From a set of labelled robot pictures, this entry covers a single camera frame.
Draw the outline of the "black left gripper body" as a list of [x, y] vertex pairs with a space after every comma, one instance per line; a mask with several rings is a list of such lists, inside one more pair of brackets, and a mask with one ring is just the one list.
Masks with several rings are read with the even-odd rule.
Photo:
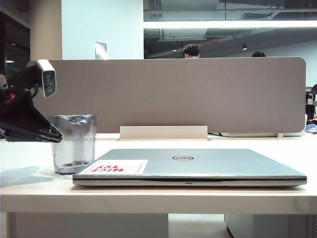
[[16, 93], [13, 91], [14, 86], [8, 85], [6, 77], [0, 75], [0, 103], [8, 104], [16, 98]]

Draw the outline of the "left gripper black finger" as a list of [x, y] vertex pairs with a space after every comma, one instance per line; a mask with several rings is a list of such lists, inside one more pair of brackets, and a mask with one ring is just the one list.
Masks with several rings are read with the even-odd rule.
[[14, 90], [14, 92], [16, 98], [13, 101], [0, 104], [1, 134], [3, 129], [34, 131], [41, 128], [56, 128], [34, 107], [29, 91]]
[[61, 142], [61, 133], [56, 128], [41, 128], [34, 131], [3, 129], [2, 134], [9, 142]]

